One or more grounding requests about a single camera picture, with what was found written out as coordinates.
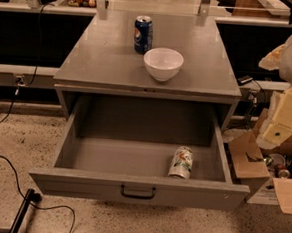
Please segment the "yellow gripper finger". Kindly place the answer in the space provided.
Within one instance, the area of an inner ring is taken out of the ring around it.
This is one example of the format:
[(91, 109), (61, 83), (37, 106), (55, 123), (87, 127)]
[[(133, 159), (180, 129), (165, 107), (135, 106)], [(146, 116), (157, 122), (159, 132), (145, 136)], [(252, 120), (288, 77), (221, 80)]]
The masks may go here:
[(259, 61), (259, 66), (268, 71), (279, 70), (282, 67), (282, 57), (286, 46), (284, 44), (275, 47), (271, 52), (268, 53)]

